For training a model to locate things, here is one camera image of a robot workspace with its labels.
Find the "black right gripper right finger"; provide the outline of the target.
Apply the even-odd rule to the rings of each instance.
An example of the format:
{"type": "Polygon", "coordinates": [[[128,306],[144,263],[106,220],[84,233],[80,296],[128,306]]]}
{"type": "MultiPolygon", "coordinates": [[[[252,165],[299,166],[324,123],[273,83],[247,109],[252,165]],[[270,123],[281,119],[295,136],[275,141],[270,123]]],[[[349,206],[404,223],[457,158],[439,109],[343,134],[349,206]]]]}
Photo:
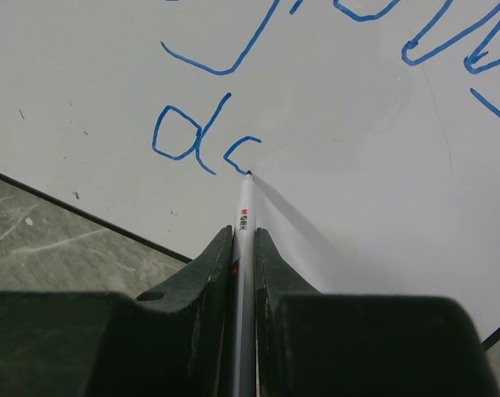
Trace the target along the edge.
{"type": "Polygon", "coordinates": [[[263,396],[497,396],[469,315],[453,299],[323,294],[255,232],[263,396]]]}

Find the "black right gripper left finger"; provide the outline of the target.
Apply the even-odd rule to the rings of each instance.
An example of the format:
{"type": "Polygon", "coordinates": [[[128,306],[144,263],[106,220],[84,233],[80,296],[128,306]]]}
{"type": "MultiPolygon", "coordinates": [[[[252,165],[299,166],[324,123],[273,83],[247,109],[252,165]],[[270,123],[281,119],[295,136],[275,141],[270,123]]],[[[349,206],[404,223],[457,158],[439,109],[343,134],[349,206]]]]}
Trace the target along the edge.
{"type": "Polygon", "coordinates": [[[0,291],[0,396],[212,395],[232,234],[136,298],[0,291]]]}

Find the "white blue whiteboard marker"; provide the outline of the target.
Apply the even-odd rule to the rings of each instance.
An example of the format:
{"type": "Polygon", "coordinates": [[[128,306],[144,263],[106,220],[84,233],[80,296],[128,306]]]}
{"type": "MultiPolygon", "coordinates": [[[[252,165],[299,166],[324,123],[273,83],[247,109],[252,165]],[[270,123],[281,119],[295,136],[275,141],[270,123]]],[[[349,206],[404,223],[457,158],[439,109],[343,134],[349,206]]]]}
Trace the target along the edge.
{"type": "Polygon", "coordinates": [[[256,395],[254,187],[254,177],[247,172],[241,184],[233,232],[218,390],[220,396],[256,395]]]}

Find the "white whiteboard black frame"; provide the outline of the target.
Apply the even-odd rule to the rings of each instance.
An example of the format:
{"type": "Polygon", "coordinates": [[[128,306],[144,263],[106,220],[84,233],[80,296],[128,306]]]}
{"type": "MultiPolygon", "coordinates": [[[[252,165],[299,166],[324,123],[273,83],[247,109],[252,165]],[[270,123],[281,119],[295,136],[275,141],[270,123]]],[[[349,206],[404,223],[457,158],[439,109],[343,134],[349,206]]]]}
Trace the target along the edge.
{"type": "Polygon", "coordinates": [[[500,1],[0,1],[0,174],[186,257],[252,173],[317,289],[500,329],[500,1]]]}

